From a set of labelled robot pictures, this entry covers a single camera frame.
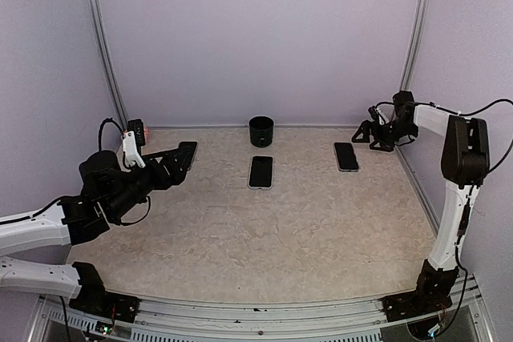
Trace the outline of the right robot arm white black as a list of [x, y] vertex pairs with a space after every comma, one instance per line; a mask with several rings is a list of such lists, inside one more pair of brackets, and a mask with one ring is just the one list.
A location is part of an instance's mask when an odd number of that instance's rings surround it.
[[434, 246], [422, 265], [416, 288], [406, 299], [416, 312], [448, 305], [450, 291], [461, 271], [460, 256], [475, 200], [490, 170], [487, 124], [434, 103], [420, 103], [409, 91], [399, 91], [389, 103], [388, 119], [379, 105], [368, 110], [352, 137], [373, 150], [391, 152], [401, 139], [414, 140], [426, 129], [443, 140], [440, 167], [446, 180], [445, 202]]

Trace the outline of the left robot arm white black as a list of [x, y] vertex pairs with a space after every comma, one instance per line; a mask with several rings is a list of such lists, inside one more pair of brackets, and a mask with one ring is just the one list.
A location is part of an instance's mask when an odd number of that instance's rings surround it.
[[1, 220], [1, 286], [17, 292], [81, 299], [94, 313], [112, 306], [112, 297], [92, 264], [49, 265], [13, 259], [13, 254], [48, 246], [91, 242], [139, 204], [149, 204], [153, 191], [166, 191], [186, 178], [196, 155], [195, 142], [143, 156], [143, 164], [121, 168], [113, 151], [97, 151], [79, 165], [79, 195], [61, 196], [37, 211]]

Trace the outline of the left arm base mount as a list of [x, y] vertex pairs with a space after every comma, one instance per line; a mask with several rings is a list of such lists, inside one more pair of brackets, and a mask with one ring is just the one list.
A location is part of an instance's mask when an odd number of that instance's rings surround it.
[[114, 292], [80, 292], [69, 301], [71, 308], [90, 315], [133, 324], [140, 299]]

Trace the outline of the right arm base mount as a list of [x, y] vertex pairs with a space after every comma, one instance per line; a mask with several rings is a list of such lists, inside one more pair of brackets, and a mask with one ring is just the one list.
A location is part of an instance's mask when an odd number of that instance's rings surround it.
[[406, 320], [450, 308], [453, 302], [449, 296], [419, 298], [415, 292], [404, 292], [382, 298], [382, 305], [388, 322]]

